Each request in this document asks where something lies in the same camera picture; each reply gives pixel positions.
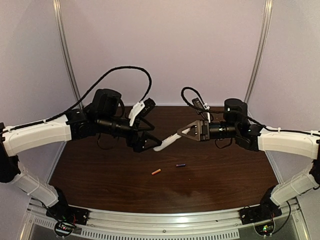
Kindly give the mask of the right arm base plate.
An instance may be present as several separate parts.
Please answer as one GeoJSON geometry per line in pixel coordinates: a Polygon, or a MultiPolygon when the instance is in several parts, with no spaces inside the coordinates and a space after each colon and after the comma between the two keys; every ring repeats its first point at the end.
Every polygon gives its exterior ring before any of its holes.
{"type": "Polygon", "coordinates": [[[274,217],[279,217],[282,215],[282,211],[278,206],[269,204],[245,206],[238,212],[243,225],[271,220],[274,217]]]}

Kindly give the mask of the white remote control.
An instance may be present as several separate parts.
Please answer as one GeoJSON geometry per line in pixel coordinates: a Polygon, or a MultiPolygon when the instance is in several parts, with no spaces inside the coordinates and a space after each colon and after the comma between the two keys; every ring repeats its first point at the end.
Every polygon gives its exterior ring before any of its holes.
{"type": "Polygon", "coordinates": [[[176,140],[180,139],[181,136],[178,135],[177,133],[167,137],[166,139],[164,139],[161,143],[161,145],[159,146],[156,146],[153,148],[153,150],[155,152],[159,152],[159,151],[162,151],[164,150],[165,148],[167,148],[169,145],[173,144],[176,140]]]}

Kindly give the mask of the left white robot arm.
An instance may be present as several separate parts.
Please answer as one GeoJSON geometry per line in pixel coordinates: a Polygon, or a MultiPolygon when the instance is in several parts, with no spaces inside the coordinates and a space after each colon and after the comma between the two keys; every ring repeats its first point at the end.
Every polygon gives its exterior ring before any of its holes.
{"type": "Polygon", "coordinates": [[[29,173],[19,162],[18,153],[36,147],[81,140],[106,134],[124,138],[128,147],[141,153],[149,149],[146,142],[154,142],[150,148],[158,147],[162,141],[150,134],[154,126],[145,116],[155,107],[148,98],[136,103],[128,118],[116,116],[122,95],[112,89],[98,89],[92,102],[84,109],[70,109],[53,120],[41,120],[20,126],[0,125],[0,181],[12,183],[27,195],[38,199],[47,213],[57,220],[67,220],[73,215],[63,192],[36,175],[29,173]]]}

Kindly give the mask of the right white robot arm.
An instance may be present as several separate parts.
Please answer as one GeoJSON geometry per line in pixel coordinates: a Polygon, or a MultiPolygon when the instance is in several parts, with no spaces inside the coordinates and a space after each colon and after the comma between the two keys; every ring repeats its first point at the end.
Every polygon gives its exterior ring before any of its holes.
{"type": "Polygon", "coordinates": [[[248,106],[237,98],[224,102],[223,121],[196,120],[177,134],[194,141],[231,139],[243,149],[254,152],[276,151],[304,156],[312,163],[291,179],[270,187],[260,201],[263,214],[274,212],[286,201],[320,187],[320,134],[271,128],[248,116],[248,106]]]}

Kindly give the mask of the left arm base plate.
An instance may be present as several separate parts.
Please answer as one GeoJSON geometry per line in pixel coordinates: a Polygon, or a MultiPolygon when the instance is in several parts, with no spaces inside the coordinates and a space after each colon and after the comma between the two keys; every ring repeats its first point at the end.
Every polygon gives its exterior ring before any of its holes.
{"type": "Polygon", "coordinates": [[[89,218],[89,213],[90,211],[88,209],[68,206],[66,210],[50,207],[46,210],[45,215],[57,221],[85,226],[89,218]]]}

